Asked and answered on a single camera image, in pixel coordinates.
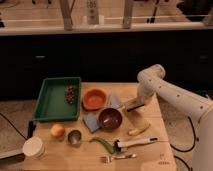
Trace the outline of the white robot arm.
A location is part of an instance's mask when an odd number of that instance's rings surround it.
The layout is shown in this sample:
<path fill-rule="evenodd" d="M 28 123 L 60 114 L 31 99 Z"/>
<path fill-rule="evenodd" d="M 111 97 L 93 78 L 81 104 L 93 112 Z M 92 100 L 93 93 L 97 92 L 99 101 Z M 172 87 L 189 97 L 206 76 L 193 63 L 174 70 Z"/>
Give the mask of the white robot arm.
<path fill-rule="evenodd" d="M 137 74 L 137 95 L 147 101 L 154 93 L 199 123 L 198 142 L 193 153 L 193 171 L 213 171 L 213 100 L 164 80 L 165 69 L 152 65 Z"/>

